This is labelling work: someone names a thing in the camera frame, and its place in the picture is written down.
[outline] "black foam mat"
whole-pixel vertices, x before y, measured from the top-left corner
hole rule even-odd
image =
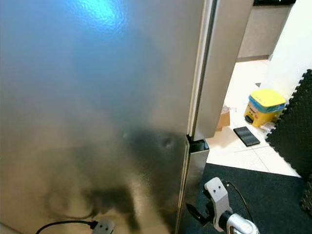
[[[312,175],[307,182],[306,189],[302,196],[300,207],[312,217]]]
[[[266,141],[307,179],[312,173],[312,70],[302,77]]]
[[[305,189],[302,179],[207,163],[195,204],[202,214],[205,213],[207,198],[201,190],[204,183],[213,177],[228,180],[239,188],[261,234],[311,234],[312,218],[299,205]],[[249,219],[237,192],[232,188],[228,188],[228,192],[233,211]],[[190,220],[186,233],[219,234],[211,224],[202,227],[194,218]]]

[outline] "floor tile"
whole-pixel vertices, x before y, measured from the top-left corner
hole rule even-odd
[[[209,154],[228,154],[251,149],[238,138],[233,126],[223,127],[222,131],[216,132],[214,137],[206,140],[210,148]]]
[[[253,149],[227,154],[209,153],[207,162],[228,167],[269,172]]]
[[[3,225],[0,223],[0,233],[1,234],[20,234],[19,232],[16,232],[15,230]]]
[[[266,168],[272,172],[288,176],[297,176],[293,168],[270,146],[254,149]]]
[[[261,83],[265,79],[268,64],[268,60],[236,63],[225,97],[225,104],[234,107],[240,103],[247,103],[250,93],[259,89],[256,83]]]

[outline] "white tile floor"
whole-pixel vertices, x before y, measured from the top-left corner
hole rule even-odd
[[[232,79],[225,97],[225,105],[231,108],[230,126],[216,132],[208,138],[210,147],[208,163],[244,168],[256,171],[299,176],[291,166],[279,156],[265,141],[262,130],[249,125],[243,114],[248,96],[259,89],[255,84],[261,83],[269,66],[268,60],[239,62],[235,65]],[[233,128],[247,126],[260,140],[260,144],[246,147],[234,133]]]

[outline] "trash can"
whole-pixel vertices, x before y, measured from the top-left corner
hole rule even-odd
[[[272,122],[283,110],[285,102],[283,96],[271,89],[254,91],[249,96],[249,103],[244,114],[245,120],[254,127]]]

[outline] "black cable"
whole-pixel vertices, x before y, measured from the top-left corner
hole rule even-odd
[[[238,188],[237,188],[235,185],[233,185],[231,182],[229,182],[229,181],[226,181],[226,184],[227,184],[227,186],[228,186],[228,185],[231,185],[231,186],[238,192],[238,194],[239,194],[240,198],[242,199],[242,201],[243,201],[243,203],[244,203],[244,205],[245,205],[245,207],[246,207],[246,210],[247,210],[247,212],[248,212],[248,214],[249,214],[249,216],[250,216],[251,222],[254,223],[253,216],[252,216],[252,214],[251,214],[250,211],[249,211],[249,208],[248,208],[248,205],[247,205],[247,203],[246,203],[246,201],[245,201],[245,198],[244,198],[243,195],[240,193],[240,191],[238,190]]]
[[[44,226],[42,226],[41,228],[39,228],[39,230],[36,232],[36,234],[39,234],[43,229],[46,229],[48,227],[54,226],[54,225],[59,225],[59,224],[66,224],[66,223],[83,223],[83,224],[87,224],[90,226],[91,229],[94,229],[94,227],[98,224],[97,221],[83,221],[83,220],[67,220],[67,221],[60,221],[60,222],[54,222],[54,223],[48,223]]]

